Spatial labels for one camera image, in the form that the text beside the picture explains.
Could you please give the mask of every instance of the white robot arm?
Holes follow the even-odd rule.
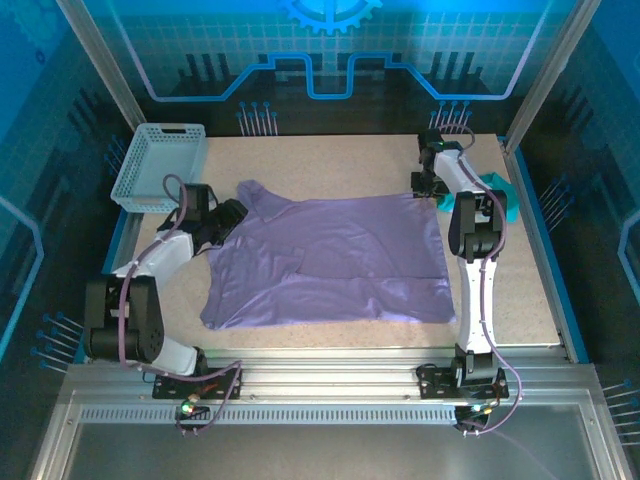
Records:
[[[84,347],[89,357],[119,360],[119,298],[125,277],[135,264],[124,312],[127,363],[143,363],[180,376],[198,375],[206,368],[201,350],[165,335],[158,291],[203,245],[222,245],[247,210],[237,200],[227,200],[210,210],[212,191],[207,185],[186,185],[186,192],[186,214],[179,229],[165,238],[174,226],[173,213],[170,214],[158,228],[154,239],[157,247],[142,261],[135,259],[87,285]]]
[[[498,214],[499,206],[481,187],[484,184],[469,165],[464,150],[457,142],[443,141],[438,130],[418,136],[420,163],[423,171],[411,178],[415,194],[438,197],[451,193],[455,198],[449,227],[449,248],[458,257],[462,280],[462,318],[452,371],[457,387],[492,385],[503,375],[491,349],[493,336],[493,278],[498,253],[486,260],[484,278],[484,319],[481,322],[481,267],[500,241],[504,226]],[[506,211],[506,195],[492,190]]]

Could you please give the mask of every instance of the speckled work surface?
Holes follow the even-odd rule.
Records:
[[[468,137],[460,136],[464,145]],[[478,174],[508,178],[494,135],[479,135],[468,152]],[[235,196],[237,184],[255,179],[292,200],[350,198],[410,191],[410,172],[419,165],[415,135],[211,138],[203,182],[220,200]],[[136,245],[152,240],[163,215],[145,215]],[[443,239],[450,215],[439,212]],[[451,289],[460,312],[460,276],[447,253]],[[235,328],[211,331],[200,312],[211,274],[205,255],[174,275],[160,294],[168,335],[204,348],[444,347],[455,343],[459,323],[419,325],[385,320]],[[509,226],[494,285],[494,328],[499,344],[556,344],[558,336],[522,221]]]

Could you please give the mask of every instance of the purple t-shirt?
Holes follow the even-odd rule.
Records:
[[[294,202],[238,185],[249,213],[209,253],[212,329],[455,321],[436,208],[411,194]]]

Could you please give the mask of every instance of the teal cloth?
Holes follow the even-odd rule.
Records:
[[[497,173],[487,173],[480,175],[480,180],[486,183],[493,190],[502,190],[507,194],[507,222],[514,223],[518,219],[518,211],[520,210],[520,202],[516,189]],[[438,200],[438,208],[443,212],[451,212],[455,199],[450,193],[446,194]]]

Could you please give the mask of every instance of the light blue basket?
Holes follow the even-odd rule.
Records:
[[[162,180],[168,173],[197,183],[207,159],[204,127],[182,123],[143,123],[136,129],[111,199],[132,213],[169,213],[176,203],[167,198]],[[177,182],[168,182],[178,197]]]

